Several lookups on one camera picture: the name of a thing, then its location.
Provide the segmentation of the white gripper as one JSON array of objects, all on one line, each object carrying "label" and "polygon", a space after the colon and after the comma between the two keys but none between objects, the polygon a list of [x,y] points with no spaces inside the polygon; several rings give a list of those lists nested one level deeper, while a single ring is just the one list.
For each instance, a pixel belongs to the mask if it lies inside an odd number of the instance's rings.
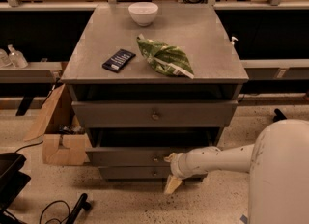
[{"label": "white gripper", "polygon": [[169,175],[164,188],[165,194],[174,193],[177,188],[182,184],[182,180],[193,176],[192,170],[186,163],[185,153],[171,153],[170,156],[170,167],[173,175]]}]

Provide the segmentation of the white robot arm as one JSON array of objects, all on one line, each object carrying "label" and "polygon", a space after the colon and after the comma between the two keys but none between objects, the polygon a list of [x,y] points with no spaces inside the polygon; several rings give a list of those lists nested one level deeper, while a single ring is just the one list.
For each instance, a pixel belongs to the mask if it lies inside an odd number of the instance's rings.
[{"label": "white robot arm", "polygon": [[309,224],[309,122],[286,119],[267,126],[256,142],[172,153],[164,192],[211,171],[250,175],[247,224]]}]

